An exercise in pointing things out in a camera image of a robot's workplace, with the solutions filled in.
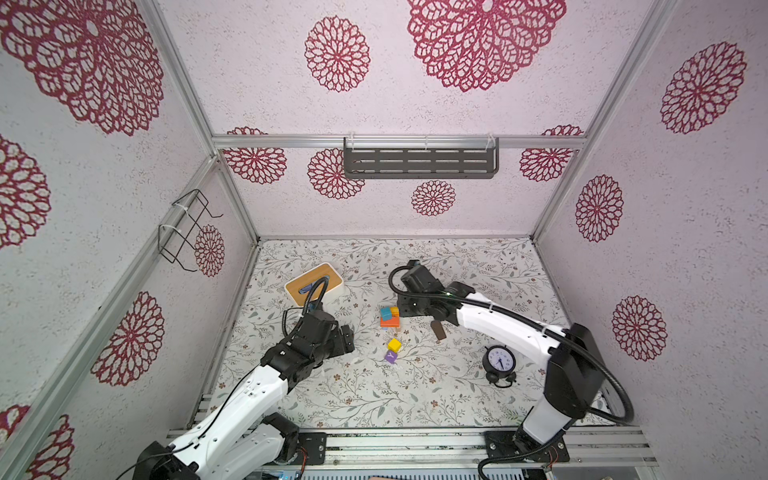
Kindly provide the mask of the red wooden block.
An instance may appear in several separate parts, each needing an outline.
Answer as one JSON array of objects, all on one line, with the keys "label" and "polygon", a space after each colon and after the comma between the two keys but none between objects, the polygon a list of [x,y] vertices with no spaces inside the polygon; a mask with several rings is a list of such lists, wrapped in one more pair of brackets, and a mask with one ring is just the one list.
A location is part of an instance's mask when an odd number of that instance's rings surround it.
[{"label": "red wooden block", "polygon": [[400,327],[400,318],[399,317],[393,317],[389,320],[382,319],[380,321],[380,326],[382,328],[399,328]]}]

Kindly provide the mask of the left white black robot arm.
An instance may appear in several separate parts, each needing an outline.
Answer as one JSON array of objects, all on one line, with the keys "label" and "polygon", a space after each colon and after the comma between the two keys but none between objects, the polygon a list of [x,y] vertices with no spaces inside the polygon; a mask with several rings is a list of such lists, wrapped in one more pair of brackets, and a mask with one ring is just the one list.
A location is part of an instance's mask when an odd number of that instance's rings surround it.
[{"label": "left white black robot arm", "polygon": [[244,479],[266,464],[307,462],[300,428],[274,408],[324,361],[354,350],[351,327],[319,309],[304,313],[214,413],[167,446],[153,442],[118,477]]}]

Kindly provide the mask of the dark brown plank block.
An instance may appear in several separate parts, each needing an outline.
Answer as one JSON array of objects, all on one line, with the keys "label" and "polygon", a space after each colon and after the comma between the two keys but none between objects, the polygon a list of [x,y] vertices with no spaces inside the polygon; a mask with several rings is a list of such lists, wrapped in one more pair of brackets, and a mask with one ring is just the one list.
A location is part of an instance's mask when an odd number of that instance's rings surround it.
[{"label": "dark brown plank block", "polygon": [[443,324],[439,320],[433,320],[430,322],[430,328],[432,332],[434,333],[437,341],[442,341],[447,338],[447,334],[445,332],[445,329],[443,327]]}]

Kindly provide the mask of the yellow wooden cube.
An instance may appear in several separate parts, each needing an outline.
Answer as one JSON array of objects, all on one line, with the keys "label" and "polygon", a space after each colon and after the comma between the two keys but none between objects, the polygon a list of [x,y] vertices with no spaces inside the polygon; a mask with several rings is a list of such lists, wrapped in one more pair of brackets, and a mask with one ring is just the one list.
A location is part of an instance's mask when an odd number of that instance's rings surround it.
[{"label": "yellow wooden cube", "polygon": [[399,353],[402,348],[402,343],[397,339],[392,339],[388,343],[388,349],[394,353]]}]

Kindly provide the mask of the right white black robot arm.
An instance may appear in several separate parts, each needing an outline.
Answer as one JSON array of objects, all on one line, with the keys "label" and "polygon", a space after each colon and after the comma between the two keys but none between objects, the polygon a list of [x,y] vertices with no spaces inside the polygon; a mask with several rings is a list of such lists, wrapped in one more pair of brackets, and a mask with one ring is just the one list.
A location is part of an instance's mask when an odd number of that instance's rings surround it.
[{"label": "right white black robot arm", "polygon": [[635,417],[626,389],[604,364],[589,329],[561,328],[495,303],[461,282],[443,285],[413,260],[388,276],[400,311],[484,334],[545,369],[542,398],[526,415],[515,441],[528,451],[556,443],[587,415],[629,425]]}]

